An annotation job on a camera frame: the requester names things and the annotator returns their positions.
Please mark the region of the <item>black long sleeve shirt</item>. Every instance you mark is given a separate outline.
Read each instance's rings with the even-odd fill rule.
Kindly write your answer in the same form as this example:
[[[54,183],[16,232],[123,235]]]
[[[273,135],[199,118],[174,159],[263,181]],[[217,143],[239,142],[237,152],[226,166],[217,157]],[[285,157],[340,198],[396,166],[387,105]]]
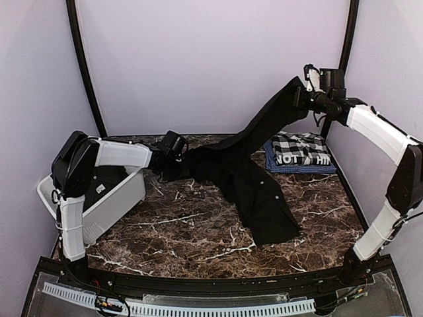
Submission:
[[[218,143],[188,150],[179,162],[163,171],[168,182],[192,178],[211,182],[223,197],[235,204],[244,227],[252,232],[256,245],[288,242],[300,233],[277,181],[251,156],[283,127],[307,116],[294,105],[297,89],[294,77],[260,109],[244,130]]]

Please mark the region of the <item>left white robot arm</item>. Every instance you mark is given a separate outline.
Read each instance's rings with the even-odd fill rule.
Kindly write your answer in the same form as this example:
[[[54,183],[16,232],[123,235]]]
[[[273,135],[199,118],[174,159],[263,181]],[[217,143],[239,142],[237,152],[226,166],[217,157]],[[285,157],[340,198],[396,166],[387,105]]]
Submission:
[[[37,187],[55,219],[62,256],[69,262],[85,258],[89,246],[144,200],[143,171],[165,176],[188,148],[187,140],[173,131],[153,144],[74,131]]]

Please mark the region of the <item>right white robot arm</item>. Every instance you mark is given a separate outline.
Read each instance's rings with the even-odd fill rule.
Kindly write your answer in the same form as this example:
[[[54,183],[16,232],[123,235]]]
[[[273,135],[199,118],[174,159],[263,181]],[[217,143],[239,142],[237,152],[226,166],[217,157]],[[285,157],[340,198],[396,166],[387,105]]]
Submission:
[[[306,85],[298,88],[294,106],[324,114],[364,137],[395,167],[381,210],[354,244],[352,258],[368,261],[393,241],[402,227],[419,217],[422,204],[422,141],[390,122],[374,106],[346,95],[344,71],[303,68]]]

